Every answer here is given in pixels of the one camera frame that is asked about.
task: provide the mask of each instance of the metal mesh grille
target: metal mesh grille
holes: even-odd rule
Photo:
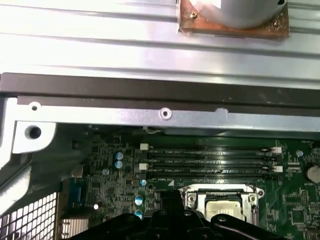
[[[53,240],[57,194],[50,194],[0,219],[0,240]]]

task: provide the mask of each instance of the cpu socket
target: cpu socket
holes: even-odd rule
[[[192,184],[179,189],[184,207],[201,212],[211,221],[217,214],[228,214],[258,225],[259,199],[265,191],[246,184]]]

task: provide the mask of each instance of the white connector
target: white connector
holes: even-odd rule
[[[140,143],[140,150],[142,150],[142,151],[149,150],[149,144],[148,143]]]
[[[283,173],[284,172],[284,166],[273,166],[273,171],[275,173]]]
[[[139,170],[146,171],[148,169],[147,163],[139,163]]]
[[[271,148],[273,154],[282,154],[282,147],[274,146]]]

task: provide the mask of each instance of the gray metal sheet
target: gray metal sheet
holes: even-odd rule
[[[317,0],[284,41],[178,33],[174,0],[0,3],[0,72],[320,89]]]

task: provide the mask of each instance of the capacitor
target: capacitor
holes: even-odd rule
[[[118,151],[116,154],[115,154],[115,159],[117,160],[122,160],[124,158],[124,154],[120,151]]]
[[[136,210],[136,211],[134,212],[134,215],[138,216],[140,219],[142,219],[143,216],[144,216],[144,214],[142,213],[141,210]]]
[[[109,173],[110,173],[109,168],[104,168],[104,169],[102,170],[102,175],[107,176],[107,175],[109,175]]]
[[[134,203],[137,206],[141,206],[144,203],[144,198],[142,196],[138,195],[134,198]]]
[[[147,181],[144,180],[144,179],[140,180],[140,185],[141,186],[146,186],[147,185]]]
[[[99,208],[101,208],[103,206],[103,202],[102,201],[98,201],[95,205],[93,205],[93,209],[94,210],[98,210]]]
[[[303,169],[304,178],[314,184],[320,184],[320,167],[315,163],[308,164]]]
[[[115,161],[114,166],[116,169],[121,169],[123,167],[123,162],[122,161]]]

